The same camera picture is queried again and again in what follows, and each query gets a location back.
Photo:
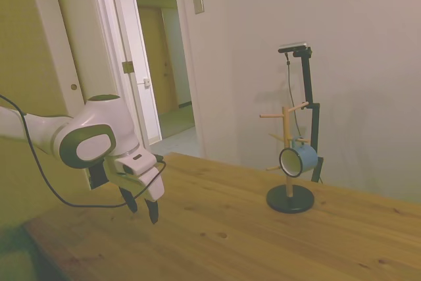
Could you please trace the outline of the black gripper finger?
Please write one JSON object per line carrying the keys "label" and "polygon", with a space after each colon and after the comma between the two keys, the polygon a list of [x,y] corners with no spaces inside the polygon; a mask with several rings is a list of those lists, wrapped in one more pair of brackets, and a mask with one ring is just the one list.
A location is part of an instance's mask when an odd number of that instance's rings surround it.
{"label": "black gripper finger", "polygon": [[129,208],[129,210],[133,213],[137,212],[137,203],[135,198],[133,197],[132,193],[124,188],[119,187],[120,193]]}
{"label": "black gripper finger", "polygon": [[158,201],[150,201],[145,199],[146,206],[149,212],[149,218],[152,224],[156,224],[159,220],[159,204]]}

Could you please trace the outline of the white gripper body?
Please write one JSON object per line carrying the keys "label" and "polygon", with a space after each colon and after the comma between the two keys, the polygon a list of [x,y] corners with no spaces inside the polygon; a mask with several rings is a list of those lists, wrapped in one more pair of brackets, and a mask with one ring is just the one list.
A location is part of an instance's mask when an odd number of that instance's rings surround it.
{"label": "white gripper body", "polygon": [[105,157],[108,180],[149,201],[157,201],[164,195],[164,184],[159,175],[157,158],[146,150],[133,150],[124,155]]}

